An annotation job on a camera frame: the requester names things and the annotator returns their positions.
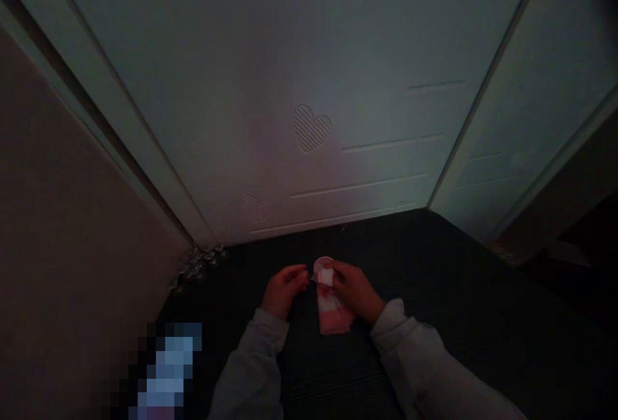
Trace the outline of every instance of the floor mat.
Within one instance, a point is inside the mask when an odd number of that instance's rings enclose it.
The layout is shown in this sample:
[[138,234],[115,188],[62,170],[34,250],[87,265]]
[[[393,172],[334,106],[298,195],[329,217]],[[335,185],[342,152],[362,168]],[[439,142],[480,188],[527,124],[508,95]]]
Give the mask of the floor mat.
[[[447,350],[529,418],[593,418],[615,409],[616,341],[553,294],[510,269],[440,216],[419,209],[233,247],[165,321],[202,322],[190,418],[206,418],[228,355],[285,265],[331,256],[363,269],[385,300],[439,331]],[[279,356],[286,418],[399,418],[369,328],[321,336],[315,285],[298,296]]]

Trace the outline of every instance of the white door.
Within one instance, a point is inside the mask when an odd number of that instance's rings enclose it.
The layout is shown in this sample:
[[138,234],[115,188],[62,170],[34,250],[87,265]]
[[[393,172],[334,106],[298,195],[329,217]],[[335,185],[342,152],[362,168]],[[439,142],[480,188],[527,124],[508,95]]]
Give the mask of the white door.
[[424,207],[520,0],[74,0],[216,235]]

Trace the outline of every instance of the pink package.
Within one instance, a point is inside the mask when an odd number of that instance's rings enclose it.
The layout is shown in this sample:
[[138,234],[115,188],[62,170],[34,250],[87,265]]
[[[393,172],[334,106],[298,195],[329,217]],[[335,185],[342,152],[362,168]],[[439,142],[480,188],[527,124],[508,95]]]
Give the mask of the pink package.
[[317,310],[320,319],[320,333],[341,334],[350,331],[350,325],[356,318],[333,291],[333,271],[324,265],[332,262],[330,257],[320,257],[314,263],[314,279],[317,282]]

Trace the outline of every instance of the wall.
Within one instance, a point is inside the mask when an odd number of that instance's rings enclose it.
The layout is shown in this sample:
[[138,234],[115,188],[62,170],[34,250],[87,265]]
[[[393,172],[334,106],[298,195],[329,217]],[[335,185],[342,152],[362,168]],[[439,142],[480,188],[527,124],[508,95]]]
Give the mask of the wall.
[[91,416],[187,244],[0,30],[0,410]]

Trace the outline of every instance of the embossed heart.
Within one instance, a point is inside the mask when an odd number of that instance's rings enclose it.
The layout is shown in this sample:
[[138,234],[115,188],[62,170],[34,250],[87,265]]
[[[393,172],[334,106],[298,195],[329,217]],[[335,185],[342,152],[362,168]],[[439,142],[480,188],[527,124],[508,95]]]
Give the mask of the embossed heart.
[[272,214],[272,204],[268,202],[258,202],[253,196],[245,196],[243,207],[254,224],[264,222]]
[[314,112],[306,104],[296,107],[294,133],[303,153],[311,153],[319,148],[330,133],[330,128],[327,116],[314,117]]

